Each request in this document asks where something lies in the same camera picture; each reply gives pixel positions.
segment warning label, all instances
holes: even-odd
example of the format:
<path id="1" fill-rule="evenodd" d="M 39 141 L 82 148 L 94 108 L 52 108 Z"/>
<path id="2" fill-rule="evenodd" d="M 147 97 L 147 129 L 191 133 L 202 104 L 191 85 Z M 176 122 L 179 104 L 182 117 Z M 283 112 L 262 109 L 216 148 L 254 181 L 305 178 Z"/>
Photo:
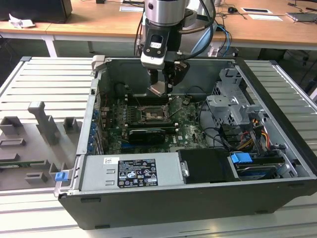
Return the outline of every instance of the warning label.
<path id="1" fill-rule="evenodd" d="M 158 175 L 155 159 L 119 160 L 118 187 L 157 186 Z"/>

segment cable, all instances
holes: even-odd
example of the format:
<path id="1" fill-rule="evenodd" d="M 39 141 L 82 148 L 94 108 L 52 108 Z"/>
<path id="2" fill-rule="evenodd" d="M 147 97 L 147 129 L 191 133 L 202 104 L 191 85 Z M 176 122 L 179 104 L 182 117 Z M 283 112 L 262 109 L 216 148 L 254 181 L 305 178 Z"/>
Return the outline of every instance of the cable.
<path id="1" fill-rule="evenodd" d="M 6 41 L 6 43 L 8 44 L 8 46 L 10 46 L 10 48 L 11 48 L 12 51 L 15 53 L 15 55 L 16 55 L 16 56 L 19 56 L 19 54 L 14 50 L 14 48 L 9 44 L 9 42 Z"/>
<path id="2" fill-rule="evenodd" d="M 313 68 L 313 66 L 317 63 L 317 60 L 314 61 L 314 63 L 310 66 L 310 68 L 305 72 L 305 74 L 303 75 L 303 77 L 301 78 L 301 81 L 299 82 L 298 85 L 301 85 L 301 83 L 303 82 L 303 80 L 305 79 L 306 75 L 311 71 L 311 69 Z"/>
<path id="3" fill-rule="evenodd" d="M 186 55 L 180 56 L 180 58 L 179 58 L 180 61 L 189 60 L 189 59 L 191 59 L 191 58 L 194 58 L 194 57 L 200 55 L 202 52 L 204 52 L 204 51 L 208 48 L 208 46 L 210 45 L 210 43 L 211 43 L 211 41 L 212 41 L 212 38 L 213 38 L 213 22 L 214 22 L 214 19 L 215 19 L 215 17 L 216 17 L 216 9 L 215 9 L 215 7 L 214 7 L 213 0 L 211 0 L 211 5 L 212 5 L 212 18 L 210 17 L 209 11 L 208 11 L 208 9 L 207 9 L 207 7 L 206 7 L 204 1 L 203 1 L 203 0 L 199 0 L 199 1 L 200 1 L 200 3 L 202 4 L 203 9 L 204 9 L 204 11 L 205 11 L 205 13 L 206 13 L 206 15 L 207 15 L 207 18 L 208 18 L 208 20 L 209 20 L 209 22 L 210 22 L 210 35 L 209 35 L 209 39 L 208 39 L 207 43 L 204 45 L 204 47 L 202 47 L 199 51 L 197 51 L 197 52 L 195 52 L 195 53 L 193 53 L 193 54 L 187 55 L 187 56 L 186 56 Z"/>
<path id="4" fill-rule="evenodd" d="M 187 90 L 185 96 L 188 95 L 188 92 L 189 92 L 192 88 L 199 88 L 203 93 L 205 93 L 205 94 L 207 95 L 207 93 L 204 91 L 204 89 L 202 89 L 200 86 L 193 85 L 193 86 L 191 86 L 191 87 Z"/>
<path id="5" fill-rule="evenodd" d="M 137 33 L 135 34 L 135 39 L 134 39 L 134 48 L 133 48 L 133 54 L 136 55 L 137 54 L 137 49 L 136 49 L 136 45 L 137 45 L 137 40 L 138 40 L 138 36 L 139 36 L 139 31 L 140 31 L 140 28 L 142 29 L 142 22 L 143 22 L 143 15 L 144 15 L 144 11 L 145 11 L 145 8 L 143 8 L 143 13 L 142 13 L 142 16 L 141 16 L 141 19 L 140 19 L 140 22 L 139 22 L 139 25 L 138 25 L 138 29 L 137 29 Z"/>
<path id="6" fill-rule="evenodd" d="M 219 142 L 221 145 L 223 145 L 224 147 L 226 147 L 226 145 L 225 145 L 221 140 L 217 139 L 216 136 L 212 136 L 212 135 L 209 135 L 208 133 L 206 133 L 206 132 L 205 132 L 206 129 L 203 130 L 203 132 L 205 133 L 206 136 L 208 136 L 210 139 L 213 139 L 213 141 L 217 141 L 217 142 Z"/>
<path id="7" fill-rule="evenodd" d="M 221 45 L 220 49 L 218 50 L 218 53 L 222 54 L 222 56 L 225 57 L 226 53 L 227 53 L 228 50 L 230 49 L 230 45 L 231 45 L 231 42 L 232 42 L 232 35 L 231 35 L 231 33 L 230 33 L 229 31 L 226 30 L 225 25 L 224 25 L 224 19 L 226 18 L 226 16 L 222 16 L 222 15 L 221 15 L 220 17 L 221 17 L 221 19 L 222 19 L 222 25 L 223 25 L 222 30 L 223 30 L 223 32 L 225 33 L 225 40 L 224 40 L 223 44 Z M 221 53 L 220 51 L 221 51 L 222 48 L 224 47 L 226 41 L 229 42 L 228 45 L 227 45 L 226 51 L 225 51 L 225 53 Z"/>
<path id="8" fill-rule="evenodd" d="M 220 28 L 221 30 L 223 30 L 223 32 L 225 33 L 226 35 L 226 39 L 227 39 L 227 48 L 226 48 L 226 51 L 223 53 L 223 57 L 225 57 L 226 53 L 228 52 L 229 50 L 229 47 L 230 47 L 230 39 L 229 39 L 229 34 L 228 34 L 228 31 L 226 31 L 224 28 L 222 28 L 221 26 L 218 26 L 218 28 Z"/>

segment black cable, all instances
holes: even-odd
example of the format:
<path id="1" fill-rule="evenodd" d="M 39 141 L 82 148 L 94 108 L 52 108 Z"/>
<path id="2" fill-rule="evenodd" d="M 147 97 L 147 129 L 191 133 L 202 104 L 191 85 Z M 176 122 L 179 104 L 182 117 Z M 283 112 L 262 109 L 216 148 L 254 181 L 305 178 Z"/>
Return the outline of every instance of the black cable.
<path id="1" fill-rule="evenodd" d="M 204 133 L 205 133 L 205 135 L 206 135 L 207 137 L 209 137 L 210 139 L 213 139 L 213 145 L 214 145 L 214 141 L 217 141 L 217 142 L 219 142 L 221 145 L 223 145 L 224 147 L 226 147 L 226 145 L 225 145 L 221 140 L 219 140 L 219 139 L 216 138 L 216 136 L 218 136 L 218 135 L 216 135 L 216 136 L 209 135 L 208 133 L 205 132 L 205 130 L 206 130 L 206 129 L 203 130 Z"/>
<path id="2" fill-rule="evenodd" d="M 8 46 L 10 46 L 10 48 L 12 49 L 12 51 L 15 53 L 16 56 L 19 56 L 19 54 L 14 50 L 14 48 L 9 44 L 9 41 L 7 41 L 1 34 L 0 34 L 1 38 L 4 39 L 6 41 L 6 44 Z"/>
<path id="3" fill-rule="evenodd" d="M 141 27 L 142 22 L 143 22 L 144 11 L 145 11 L 145 8 L 143 8 L 143 13 L 142 13 L 142 16 L 141 16 L 139 25 L 138 25 L 137 33 L 135 34 L 134 47 L 133 47 L 133 55 L 136 55 L 136 50 L 137 50 L 137 49 L 136 49 L 136 45 L 137 45 L 137 40 L 138 40 L 138 36 L 139 36 L 140 27 Z"/>
<path id="4" fill-rule="evenodd" d="M 317 60 L 314 61 L 314 63 L 310 66 L 310 68 L 305 72 L 305 74 L 303 75 L 303 77 L 301 78 L 301 81 L 299 82 L 298 85 L 301 85 L 301 83 L 303 82 L 303 80 L 305 79 L 306 75 L 311 71 L 311 69 L 313 68 L 313 66 L 317 63 Z"/>
<path id="5" fill-rule="evenodd" d="M 224 18 L 221 17 L 221 19 L 222 19 L 223 28 L 226 29 L 226 27 L 225 27 L 225 25 L 224 25 Z M 224 42 L 222 43 L 220 49 L 218 50 L 218 53 L 220 53 L 220 54 L 223 55 L 223 53 L 221 53 L 220 51 L 222 50 L 222 48 L 224 47 L 224 45 L 226 44 L 226 42 L 227 42 L 227 34 L 226 34 L 226 32 L 224 32 Z"/>
<path id="6" fill-rule="evenodd" d="M 223 11 L 223 12 L 218 12 L 217 14 L 222 14 L 222 15 L 225 15 L 225 16 L 230 16 L 230 15 L 249 15 L 250 13 L 226 13 L 226 11 Z M 260 13 L 252 13 L 252 15 L 260 15 L 260 16 L 268 16 L 267 14 L 260 14 Z M 287 14 L 284 14 L 284 15 L 269 15 L 269 16 L 287 16 Z"/>
<path id="7" fill-rule="evenodd" d="M 207 15 L 207 18 L 208 18 L 209 22 L 211 23 L 211 24 L 210 24 L 210 35 L 209 35 L 209 39 L 208 39 L 208 41 L 206 42 L 206 44 L 204 45 L 204 47 L 202 47 L 199 51 L 197 51 L 197 52 L 195 52 L 195 53 L 193 53 L 193 54 L 187 55 L 187 56 L 186 56 L 186 55 L 181 56 L 181 57 L 180 57 L 180 61 L 182 61 L 182 60 L 189 60 L 189 59 L 191 59 L 191 58 L 194 58 L 194 57 L 200 55 L 202 52 L 204 52 L 204 51 L 208 48 L 208 46 L 210 45 L 210 43 L 211 43 L 211 41 L 212 41 L 212 38 L 213 38 L 213 22 L 214 22 L 214 19 L 215 19 L 215 17 L 216 17 L 216 9 L 215 9 L 215 7 L 214 7 L 213 0 L 211 0 L 211 5 L 212 5 L 212 18 L 210 17 L 209 11 L 208 11 L 208 9 L 207 9 L 207 7 L 206 7 L 204 1 L 203 1 L 203 0 L 199 0 L 199 1 L 200 1 L 200 3 L 201 3 L 202 6 L 203 6 L 203 9 L 204 9 L 204 11 L 205 11 L 205 13 L 206 13 L 206 15 Z"/>
<path id="8" fill-rule="evenodd" d="M 204 89 L 202 89 L 200 86 L 193 85 L 193 86 L 191 86 L 191 87 L 187 90 L 185 96 L 188 95 L 189 91 L 190 91 L 192 88 L 199 88 L 203 93 L 205 93 L 205 94 L 207 95 L 207 93 L 204 91 Z"/>

